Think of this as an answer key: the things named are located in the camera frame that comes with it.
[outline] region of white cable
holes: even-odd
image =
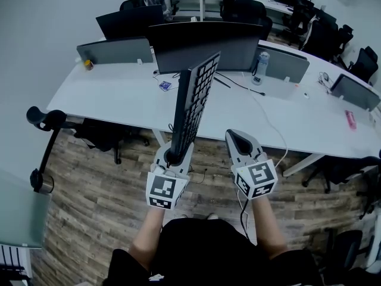
[[[241,200],[239,199],[239,189],[237,191],[237,198],[238,198],[238,202],[239,202],[239,206],[241,207],[241,210],[243,210],[243,206],[242,206],[242,203],[241,203]],[[249,213],[244,211],[244,213],[246,214],[246,221],[245,221],[245,225],[246,225],[246,228],[245,228],[245,231],[246,233],[248,232],[248,219],[249,219]]]
[[[267,116],[267,113],[265,111],[265,109],[262,107],[261,103],[258,102],[258,100],[254,97],[254,94],[252,92],[250,92],[250,95],[251,97],[254,99],[255,102],[257,102],[257,104],[261,107],[262,111],[263,111],[263,114],[267,120],[267,123],[270,125],[271,128],[273,128],[279,135],[280,137],[282,138],[283,140],[283,143],[285,144],[285,147],[286,147],[286,152],[285,154],[283,155],[283,157],[278,161],[278,163],[275,165],[275,168],[278,167],[278,165],[280,164],[280,162],[283,161],[283,159],[287,156],[287,153],[288,153],[288,146],[287,146],[287,143],[286,143],[286,140],[284,139],[284,137],[282,136],[282,134],[280,133],[280,131],[270,122],[270,120],[268,119],[268,116]]]

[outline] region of table leg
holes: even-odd
[[[204,0],[200,0],[200,21],[204,21]]]
[[[168,142],[165,132],[157,129],[153,129],[152,131],[154,132],[154,135],[157,141],[159,142],[160,146],[164,146]]]
[[[286,169],[284,172],[283,172],[283,177],[288,177],[288,176],[291,176],[293,175],[294,173],[296,172],[299,172],[300,170],[302,170],[303,168],[313,164],[315,161],[323,158],[324,155],[320,155],[320,154],[311,154],[309,155],[307,158],[303,159],[302,161],[300,161],[299,163],[297,163],[296,165],[290,167],[289,169]]]

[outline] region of human arm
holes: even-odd
[[[147,271],[156,254],[164,213],[164,209],[150,207],[129,249],[129,254]]]
[[[268,198],[262,196],[253,199],[252,210],[258,246],[267,253],[268,258],[271,260],[288,251],[285,237],[279,229]]]

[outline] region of black shirt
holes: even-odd
[[[158,274],[163,278],[149,280]],[[323,285],[310,252],[289,251],[270,261],[259,247],[227,222],[189,218],[172,220],[163,227],[151,273],[124,250],[115,250],[104,285],[197,285],[205,282]]]

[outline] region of shoe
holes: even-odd
[[[213,219],[218,219],[218,216],[214,213],[209,214],[209,216],[207,217],[207,220],[213,220]]]

